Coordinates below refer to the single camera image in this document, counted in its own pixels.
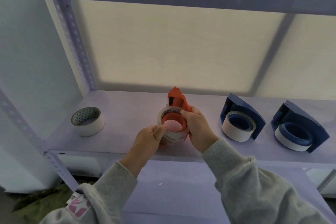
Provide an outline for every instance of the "tape roll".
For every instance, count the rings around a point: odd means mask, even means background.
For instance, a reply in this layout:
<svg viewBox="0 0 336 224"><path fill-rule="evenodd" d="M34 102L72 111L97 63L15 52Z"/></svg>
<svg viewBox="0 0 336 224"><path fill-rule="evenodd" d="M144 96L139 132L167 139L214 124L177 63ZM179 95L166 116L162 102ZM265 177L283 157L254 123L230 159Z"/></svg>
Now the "tape roll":
<svg viewBox="0 0 336 224"><path fill-rule="evenodd" d="M280 143L295 151L305 151L313 142L313 136L308 130L292 122L281 124L274 134Z"/></svg>
<svg viewBox="0 0 336 224"><path fill-rule="evenodd" d="M238 142L247 141L255 128L256 124L250 116L237 111L229 112L222 124L225 135Z"/></svg>
<svg viewBox="0 0 336 224"><path fill-rule="evenodd" d="M98 133L105 125L101 111L97 107L85 107L78 110L71 117L75 132L82 136L92 136Z"/></svg>
<svg viewBox="0 0 336 224"><path fill-rule="evenodd" d="M187 127L187 122L180 114L181 110L182 110L181 107L168 106L168 107L163 108L159 112L159 114L157 116L157 125L158 126L164 124L165 120L177 120L182 126L182 130L179 131L179 132L172 132L170 130L166 130L165 134L162 137L163 141L166 141L167 143L176 143L176 142L179 142L179 141L183 141L185 139L185 137L187 136L187 134L189 133L189 129Z"/></svg>

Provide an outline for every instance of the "person's right hand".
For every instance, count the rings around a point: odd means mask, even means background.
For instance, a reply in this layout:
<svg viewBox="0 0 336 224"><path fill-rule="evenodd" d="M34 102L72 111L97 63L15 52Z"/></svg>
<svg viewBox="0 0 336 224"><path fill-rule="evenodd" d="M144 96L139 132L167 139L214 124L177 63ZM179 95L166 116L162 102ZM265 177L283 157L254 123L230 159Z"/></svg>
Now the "person's right hand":
<svg viewBox="0 0 336 224"><path fill-rule="evenodd" d="M218 141L219 138L212 132L201 111L197 107L190 107L192 112L181 110L181 115L187 120L192 145L196 150L200 151L200 153L203 153Z"/></svg>

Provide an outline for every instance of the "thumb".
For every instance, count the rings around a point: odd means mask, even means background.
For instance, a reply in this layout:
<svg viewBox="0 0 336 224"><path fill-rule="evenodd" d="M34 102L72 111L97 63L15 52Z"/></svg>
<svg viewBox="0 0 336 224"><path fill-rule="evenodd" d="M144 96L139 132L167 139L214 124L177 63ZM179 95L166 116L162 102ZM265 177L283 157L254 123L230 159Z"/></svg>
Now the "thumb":
<svg viewBox="0 0 336 224"><path fill-rule="evenodd" d="M192 112L186 112L184 110L180 111L180 114L182 115L183 118L185 118L186 120L188 120L191 116L193 116L194 114Z"/></svg>
<svg viewBox="0 0 336 224"><path fill-rule="evenodd" d="M167 126L165 124L158 126L153 132L155 140L159 142L162 136L164 135L164 133L166 132L166 130L167 130Z"/></svg>

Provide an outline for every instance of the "gray sleeve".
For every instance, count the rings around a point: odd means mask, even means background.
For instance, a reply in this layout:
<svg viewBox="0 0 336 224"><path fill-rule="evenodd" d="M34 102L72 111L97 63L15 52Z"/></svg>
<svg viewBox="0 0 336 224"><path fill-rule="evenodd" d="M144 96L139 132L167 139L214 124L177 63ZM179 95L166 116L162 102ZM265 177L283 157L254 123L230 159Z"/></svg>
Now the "gray sleeve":
<svg viewBox="0 0 336 224"><path fill-rule="evenodd" d="M41 224L122 223L121 209L136 185L131 172L116 162L93 186L81 184L80 194L65 208L49 213Z"/></svg>
<svg viewBox="0 0 336 224"><path fill-rule="evenodd" d="M290 183L258 168L254 157L242 157L225 139L202 156L231 223L329 223Z"/></svg>

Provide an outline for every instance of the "green fabric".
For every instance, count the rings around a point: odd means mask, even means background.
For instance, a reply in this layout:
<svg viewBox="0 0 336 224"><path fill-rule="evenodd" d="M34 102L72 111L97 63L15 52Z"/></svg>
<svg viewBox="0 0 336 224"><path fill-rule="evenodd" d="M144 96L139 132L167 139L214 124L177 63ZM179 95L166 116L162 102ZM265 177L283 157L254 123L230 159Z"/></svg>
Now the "green fabric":
<svg viewBox="0 0 336 224"><path fill-rule="evenodd" d="M12 210L13 219L23 219L26 224L39 224L43 218L53 210L65 207L72 195L66 184L56 188L45 189L41 192L20 198L15 202Z"/></svg>

